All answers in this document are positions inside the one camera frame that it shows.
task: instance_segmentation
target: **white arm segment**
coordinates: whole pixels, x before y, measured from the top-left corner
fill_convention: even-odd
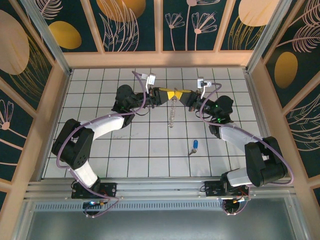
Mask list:
[[[87,129],[92,129],[94,131],[93,140],[101,137],[104,134],[107,134],[114,130],[119,130],[122,128],[125,119],[121,116],[112,116],[100,121],[97,121],[93,124],[85,126]],[[81,121],[80,124],[85,124],[88,121]],[[92,170],[88,161],[85,162],[81,167],[73,170],[77,177],[83,182],[88,188],[91,188],[92,185],[97,181],[98,176]]]
[[[228,123],[228,125],[237,126],[235,123]],[[231,127],[222,126],[219,131],[222,140],[233,144],[242,152],[245,152],[246,144],[257,142],[243,132]],[[246,167],[231,171],[226,176],[233,187],[252,184],[247,175]]]

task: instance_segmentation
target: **black bracket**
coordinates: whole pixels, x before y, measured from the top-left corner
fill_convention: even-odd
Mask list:
[[[115,182],[101,182],[97,193],[107,195],[108,197],[115,197],[117,193],[117,184]],[[97,196],[84,189],[81,184],[76,182],[72,186],[72,199],[102,199],[103,197]]]

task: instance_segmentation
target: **small blue cylinder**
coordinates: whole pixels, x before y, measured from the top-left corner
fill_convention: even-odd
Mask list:
[[[193,148],[197,149],[198,148],[198,140],[193,141]]]

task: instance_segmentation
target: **flower illustration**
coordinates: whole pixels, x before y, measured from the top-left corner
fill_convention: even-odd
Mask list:
[[[12,116],[13,116],[13,113],[14,113],[14,104],[10,101],[8,101],[6,104],[5,104],[5,101],[3,101],[2,99],[0,100],[0,130],[9,130],[10,132],[26,139],[27,137],[21,135],[20,133],[12,130],[10,128],[10,121],[12,119]],[[0,138],[0,142],[3,143],[3,144],[6,144],[8,146],[11,146],[13,148],[16,148],[18,150],[23,150],[22,147],[20,146],[17,146],[11,142],[8,142],[6,140],[3,140]]]
[[[8,130],[12,114],[14,113],[14,104],[10,101],[5,104],[5,101],[0,100],[0,129]]]
[[[167,13],[165,15],[165,20],[170,28],[171,43],[172,43],[173,51],[175,51],[176,49],[175,49],[175,44],[174,44],[174,38],[172,36],[172,29],[183,27],[185,25],[185,22],[183,21],[181,13],[179,13],[179,14],[174,13],[174,14],[172,14],[172,16],[170,13]]]
[[[198,34],[211,33],[217,30],[217,25],[214,25],[216,19],[215,13],[203,13],[199,19],[199,13],[192,14],[192,25],[195,33],[194,50],[197,50],[197,37]]]
[[[190,7],[194,7],[197,5],[210,5],[210,4],[217,4],[220,0],[186,0],[186,3]]]

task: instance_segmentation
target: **white tile floor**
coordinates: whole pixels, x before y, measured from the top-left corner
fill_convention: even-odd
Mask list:
[[[156,74],[156,87],[195,91],[198,76],[221,83],[222,89],[212,100],[222,95],[234,99],[231,119],[245,130],[260,134],[241,68],[121,68],[73,71],[55,138],[70,118],[83,121],[106,115],[115,103],[119,86],[127,84],[135,93],[141,92],[132,71]],[[210,134],[208,126],[179,102],[174,127],[168,128],[170,105],[171,101],[149,113],[143,109],[142,114],[147,114],[136,115],[131,125],[96,139],[89,159],[95,173],[101,178],[206,177],[245,166],[243,152]],[[198,140],[198,151],[188,157],[194,140]],[[43,178],[69,178],[70,174],[58,169],[55,161],[50,154]]]

